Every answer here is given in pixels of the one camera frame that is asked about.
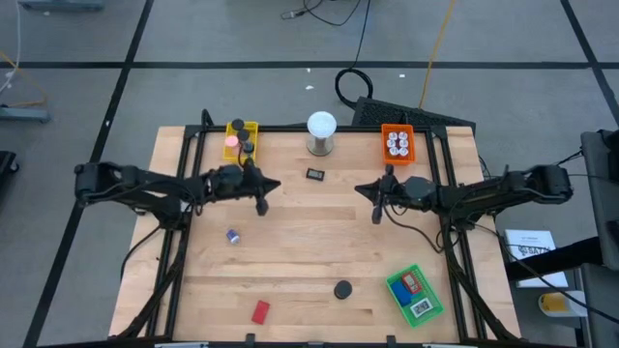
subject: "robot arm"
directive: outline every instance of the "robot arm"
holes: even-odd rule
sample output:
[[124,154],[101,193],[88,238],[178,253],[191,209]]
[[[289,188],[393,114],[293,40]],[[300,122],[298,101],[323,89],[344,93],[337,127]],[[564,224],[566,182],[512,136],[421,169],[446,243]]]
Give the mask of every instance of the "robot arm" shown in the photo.
[[266,194],[280,185],[277,180],[265,178],[251,159],[245,161],[243,168],[224,165],[188,179],[111,162],[80,164],[74,172],[75,197],[82,205],[115,201],[135,211],[153,213],[163,228],[177,227],[184,203],[202,206],[226,199],[255,197],[256,211],[264,216],[269,210]]
[[397,205],[423,212],[433,211],[450,218],[458,226],[477,221],[484,214],[496,215],[505,208],[527,202],[561,204],[573,194],[568,172],[558,165],[537,165],[525,171],[506,170],[501,177],[448,187],[420,177],[410,177],[400,184],[394,176],[393,166],[388,164],[381,179],[359,185],[355,190],[373,203],[373,223],[380,223],[384,206]]

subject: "wooden tabletop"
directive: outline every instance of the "wooden tabletop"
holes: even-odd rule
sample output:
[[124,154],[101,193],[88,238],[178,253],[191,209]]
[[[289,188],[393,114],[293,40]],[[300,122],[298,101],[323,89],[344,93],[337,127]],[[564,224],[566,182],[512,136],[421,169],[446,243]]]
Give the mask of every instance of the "wooden tabletop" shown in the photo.
[[[175,175],[182,134],[183,128],[159,130],[150,170]],[[483,180],[471,130],[448,128],[448,135],[457,181]],[[202,216],[193,218],[174,339],[243,341],[254,333],[258,341],[384,342],[388,334],[398,342],[458,341],[445,256],[415,231],[386,218],[373,225],[371,203],[353,189],[384,172],[380,133],[336,133],[336,147],[324,158],[308,152],[306,137],[259,134],[257,163],[265,176],[281,181],[267,196],[266,217],[256,214],[253,199],[243,199],[207,205]],[[435,144],[443,169],[440,143]],[[225,164],[222,146],[223,133],[208,133],[201,171]],[[423,135],[416,135],[415,148],[416,162],[396,168],[402,181],[412,175],[431,178]],[[306,179],[308,167],[324,170],[324,182]],[[444,170],[441,174],[447,182]],[[432,239],[439,230],[434,213],[408,211],[395,218]],[[480,223],[494,227],[487,217]],[[153,217],[138,217],[132,243],[156,225]],[[225,237],[230,228],[241,237],[237,246]],[[162,235],[128,262],[110,334],[125,329],[152,294]],[[519,335],[496,237],[482,229],[468,235],[481,296]],[[443,314],[418,329],[408,326],[385,285],[387,276],[411,264],[421,267],[445,306]],[[341,279],[353,286],[343,301],[334,296]],[[468,333],[475,336],[470,303],[462,294]],[[271,304],[262,326],[251,321],[259,300]],[[167,301],[162,302],[158,333]]]

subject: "orange tray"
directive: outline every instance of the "orange tray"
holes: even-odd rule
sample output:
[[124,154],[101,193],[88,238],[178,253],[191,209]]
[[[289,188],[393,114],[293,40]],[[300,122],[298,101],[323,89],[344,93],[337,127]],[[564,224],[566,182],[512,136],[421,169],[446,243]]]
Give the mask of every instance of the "orange tray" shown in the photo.
[[[389,140],[389,133],[405,131],[408,134],[408,156],[405,158],[402,156],[391,156],[389,153],[389,147],[387,146],[387,140]],[[383,139],[383,160],[386,164],[393,165],[408,165],[415,161],[415,138],[413,132],[413,126],[411,125],[390,125],[383,124],[381,126],[381,133]]]

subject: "red block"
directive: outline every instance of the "red block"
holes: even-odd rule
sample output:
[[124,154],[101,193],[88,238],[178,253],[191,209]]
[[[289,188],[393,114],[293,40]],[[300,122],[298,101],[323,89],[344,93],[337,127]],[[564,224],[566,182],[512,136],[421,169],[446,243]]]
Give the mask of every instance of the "red block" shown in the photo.
[[269,306],[270,305],[264,301],[258,301],[258,304],[255,306],[255,310],[253,311],[253,316],[251,317],[252,322],[260,325],[264,324],[264,319],[267,317]]

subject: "green box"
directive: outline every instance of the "green box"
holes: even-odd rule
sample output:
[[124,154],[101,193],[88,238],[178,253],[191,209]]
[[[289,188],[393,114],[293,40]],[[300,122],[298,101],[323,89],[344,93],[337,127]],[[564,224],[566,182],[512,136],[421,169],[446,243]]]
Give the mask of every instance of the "green box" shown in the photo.
[[[394,294],[394,291],[391,289],[391,284],[395,283],[398,280],[401,280],[402,275],[407,272],[411,272],[419,280],[419,282],[422,284],[422,292],[416,294],[410,304],[402,307],[401,305],[399,305],[398,298]],[[408,325],[410,325],[412,328],[417,328],[418,326],[434,319],[443,312],[443,304],[441,304],[440,300],[438,300],[436,293],[434,293],[434,289],[432,289],[432,286],[427,282],[424,273],[416,264],[411,265],[397,272],[396,274],[390,275],[385,282],[387,283],[389,292],[394,297],[394,300],[396,301],[399,310],[402,312],[402,315],[408,322]],[[423,301],[424,299],[429,300],[430,304],[432,305],[432,309],[421,314],[419,318],[416,318],[410,307]]]

